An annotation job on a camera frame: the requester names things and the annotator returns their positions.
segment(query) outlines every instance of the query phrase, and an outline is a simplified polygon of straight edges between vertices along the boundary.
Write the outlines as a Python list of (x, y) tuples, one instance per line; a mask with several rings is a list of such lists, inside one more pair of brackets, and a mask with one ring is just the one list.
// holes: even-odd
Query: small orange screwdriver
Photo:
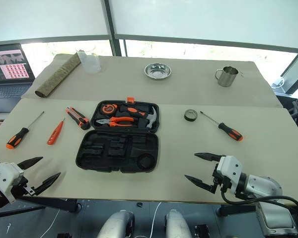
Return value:
[(29, 127), (44, 113), (41, 112), (41, 114), (28, 126), (23, 127), (21, 131), (19, 131), (16, 135), (14, 135), (9, 142), (5, 145), (6, 148), (12, 150), (14, 149), (20, 142), (22, 141), (23, 137), (29, 132)]
[(205, 115), (207, 118), (211, 119), (212, 121), (214, 121), (216, 124), (218, 124), (219, 128), (222, 129), (223, 131), (226, 132), (226, 134), (228, 134), (231, 138), (233, 138), (234, 140), (237, 141), (241, 141), (243, 139), (243, 136), (238, 133), (236, 130), (228, 127), (227, 125), (225, 125), (223, 122), (218, 123), (216, 120), (213, 120), (212, 118), (210, 118), (208, 115), (206, 115), (204, 112), (200, 111), (200, 113), (202, 113), (203, 115)]
[(65, 120), (65, 118), (59, 123), (59, 125), (53, 131), (52, 135), (50, 136), (50, 139), (47, 142), (48, 145), (53, 145), (55, 143), (56, 139), (59, 137), (59, 134), (62, 130), (64, 120)]

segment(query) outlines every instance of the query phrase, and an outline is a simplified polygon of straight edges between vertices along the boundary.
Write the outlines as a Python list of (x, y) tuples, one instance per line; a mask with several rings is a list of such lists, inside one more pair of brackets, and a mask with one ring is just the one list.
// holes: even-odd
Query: stainless steel bowl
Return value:
[(151, 63), (145, 67), (145, 74), (154, 80), (162, 80), (171, 74), (171, 69), (162, 63)]

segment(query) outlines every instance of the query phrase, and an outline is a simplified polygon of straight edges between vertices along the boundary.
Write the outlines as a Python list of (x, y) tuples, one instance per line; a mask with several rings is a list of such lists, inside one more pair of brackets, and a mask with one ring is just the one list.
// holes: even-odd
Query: hammer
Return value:
[(149, 120), (149, 123), (146, 126), (147, 128), (151, 128), (152, 124), (157, 119), (157, 112), (155, 111), (154, 107), (152, 107), (153, 114), (149, 114), (149, 113), (146, 113), (146, 112), (141, 112), (141, 111), (137, 110), (136, 108), (128, 108), (124, 105), (122, 105), (120, 107), (120, 110), (123, 111), (123, 112), (128, 111), (131, 116), (134, 116), (134, 117), (137, 117), (137, 118), (146, 118), (147, 120)]

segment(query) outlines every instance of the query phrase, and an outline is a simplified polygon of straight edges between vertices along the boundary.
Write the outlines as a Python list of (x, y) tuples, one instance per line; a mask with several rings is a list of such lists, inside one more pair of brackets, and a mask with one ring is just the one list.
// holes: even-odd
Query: black tool case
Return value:
[[(117, 110), (111, 114), (104, 114), (105, 105), (117, 105)], [(156, 120), (151, 128), (147, 128), (146, 118), (131, 116), (126, 107), (135, 108), (141, 112), (153, 114)], [(133, 117), (134, 122), (121, 121), (119, 124), (133, 126), (110, 127), (99, 124), (99, 119), (111, 117)], [(97, 105), (90, 124), (95, 130), (89, 131), (76, 156), (76, 164), (85, 170), (111, 172), (120, 170), (123, 173), (151, 172), (154, 170), (158, 158), (158, 137), (155, 132), (159, 127), (159, 107), (153, 103), (135, 102), (133, 98), (125, 101), (102, 101)]]

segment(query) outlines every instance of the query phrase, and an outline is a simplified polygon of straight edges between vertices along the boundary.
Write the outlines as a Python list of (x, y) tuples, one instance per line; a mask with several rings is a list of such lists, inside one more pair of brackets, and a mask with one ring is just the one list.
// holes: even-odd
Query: screwdriver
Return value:
[(53, 145), (56, 141), (56, 139), (59, 137), (59, 134), (62, 130), (62, 126), (64, 123), (65, 118), (59, 123), (59, 125), (55, 128), (55, 130), (52, 132), (52, 135), (50, 136), (47, 144), (48, 145)]
[(23, 139), (23, 137), (29, 132), (29, 127), (44, 113), (41, 112), (41, 114), (28, 126), (28, 127), (23, 127), (21, 131), (19, 131), (16, 135), (14, 135), (9, 142), (5, 145), (6, 148), (12, 150), (14, 149)]
[(223, 122), (218, 123), (217, 121), (213, 120), (212, 118), (210, 118), (208, 115), (206, 115), (205, 113), (203, 113), (202, 111), (200, 111), (200, 113), (202, 113), (203, 115), (205, 115), (207, 118), (211, 119), (212, 121), (214, 121), (216, 124), (218, 124), (219, 128), (222, 129), (223, 131), (226, 132), (226, 134), (228, 134), (230, 137), (232, 137), (234, 140), (237, 141), (241, 141), (243, 139), (243, 136), (238, 133), (236, 130), (228, 127), (227, 125), (225, 125)]
[(126, 112), (128, 111), (130, 115), (137, 117), (137, 118), (146, 118), (148, 116), (148, 113), (141, 112), (137, 110), (136, 108), (129, 108), (124, 105), (120, 106), (120, 111)]

